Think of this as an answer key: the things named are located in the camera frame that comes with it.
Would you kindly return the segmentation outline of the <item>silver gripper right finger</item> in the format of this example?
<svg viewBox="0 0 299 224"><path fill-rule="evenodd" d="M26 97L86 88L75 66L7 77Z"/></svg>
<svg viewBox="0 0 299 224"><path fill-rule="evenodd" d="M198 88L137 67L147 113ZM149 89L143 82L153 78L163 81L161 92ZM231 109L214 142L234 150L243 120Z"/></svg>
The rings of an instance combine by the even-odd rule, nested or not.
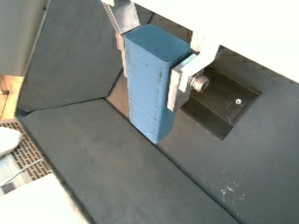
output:
<svg viewBox="0 0 299 224"><path fill-rule="evenodd" d="M194 53L173 68L169 88L167 108L175 111L189 100L189 87L193 86L193 77L215 60L221 44L207 38L202 32L191 35L191 49Z"/></svg>

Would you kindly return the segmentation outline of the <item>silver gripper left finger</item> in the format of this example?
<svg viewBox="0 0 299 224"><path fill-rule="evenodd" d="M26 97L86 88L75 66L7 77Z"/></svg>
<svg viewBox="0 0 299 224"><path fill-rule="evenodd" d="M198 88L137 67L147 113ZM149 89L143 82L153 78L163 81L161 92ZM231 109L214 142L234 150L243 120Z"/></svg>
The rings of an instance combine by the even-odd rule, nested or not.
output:
<svg viewBox="0 0 299 224"><path fill-rule="evenodd" d="M135 3L130 0L102 0L117 33L117 47L122 54L123 72L127 76L127 52L125 34L141 26Z"/></svg>

